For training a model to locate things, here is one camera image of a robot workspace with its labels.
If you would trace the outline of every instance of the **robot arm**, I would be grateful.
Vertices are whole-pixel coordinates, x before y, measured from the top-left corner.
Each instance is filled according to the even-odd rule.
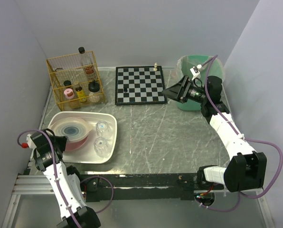
[[[33,159],[38,170],[42,171],[50,182],[59,204],[62,222],[57,228],[76,228],[76,224],[68,210],[71,208],[76,220],[82,228],[98,228],[101,223],[92,208],[86,206],[80,190],[80,174],[73,167],[65,166],[62,161],[62,153],[66,147],[66,137],[49,136],[53,146],[58,172],[59,185],[55,183],[54,166],[51,149],[47,139],[39,132],[27,135],[29,148],[33,149]]]
[[[194,78],[196,78],[197,70],[196,68],[191,69]],[[223,184],[230,192],[261,188],[264,184],[266,156],[262,152],[257,153],[244,140],[244,135],[235,126],[228,108],[220,100],[222,80],[216,76],[209,76],[207,86],[210,98],[228,121],[212,107],[204,87],[197,86],[195,80],[190,80],[188,76],[184,76],[178,83],[162,91],[168,98],[181,103],[189,99],[201,103],[202,115],[219,135],[228,152],[230,163],[227,168],[215,165],[199,168],[199,184],[204,182]]]

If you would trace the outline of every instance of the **table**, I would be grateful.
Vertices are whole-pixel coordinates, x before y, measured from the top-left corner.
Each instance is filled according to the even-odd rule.
[[[82,107],[80,111],[108,113],[118,124],[117,140],[112,158],[104,164],[74,165],[81,174],[140,174],[140,173],[192,173],[200,166],[226,167],[229,156],[217,133],[200,112],[186,112],[176,102],[167,104],[116,106],[115,70],[100,71],[106,104]],[[165,86],[178,79],[170,69],[164,69]],[[52,94],[44,116],[42,128],[60,112]],[[31,175],[42,175],[34,165]]]

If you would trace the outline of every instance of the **white chess piece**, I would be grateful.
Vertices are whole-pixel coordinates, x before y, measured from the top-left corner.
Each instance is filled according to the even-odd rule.
[[[154,68],[153,68],[154,71],[157,71],[157,63],[154,63]]]

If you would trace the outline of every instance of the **glass cup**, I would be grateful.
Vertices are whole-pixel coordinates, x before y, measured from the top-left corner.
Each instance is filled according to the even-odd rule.
[[[112,129],[106,121],[97,122],[96,133],[98,136],[101,136],[106,139],[109,139],[113,134]]]
[[[94,149],[96,154],[102,158],[109,157],[111,153],[110,145],[108,141],[103,137],[99,137],[95,139]]]

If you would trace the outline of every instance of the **chessboard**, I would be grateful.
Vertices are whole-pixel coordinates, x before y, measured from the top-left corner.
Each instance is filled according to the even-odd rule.
[[[167,98],[161,66],[124,66],[116,68],[115,104],[152,105],[165,104]]]

